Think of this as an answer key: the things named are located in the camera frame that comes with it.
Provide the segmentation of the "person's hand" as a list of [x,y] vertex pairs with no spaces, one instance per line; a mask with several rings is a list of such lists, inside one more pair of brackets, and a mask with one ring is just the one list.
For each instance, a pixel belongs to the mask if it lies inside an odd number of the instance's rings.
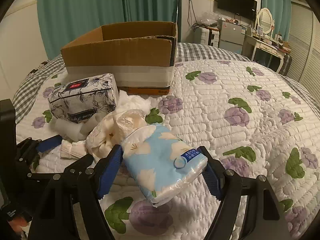
[[23,228],[27,227],[28,223],[22,216],[16,216],[13,220],[9,222],[13,232],[14,239],[22,239],[27,240],[27,233],[23,230]]

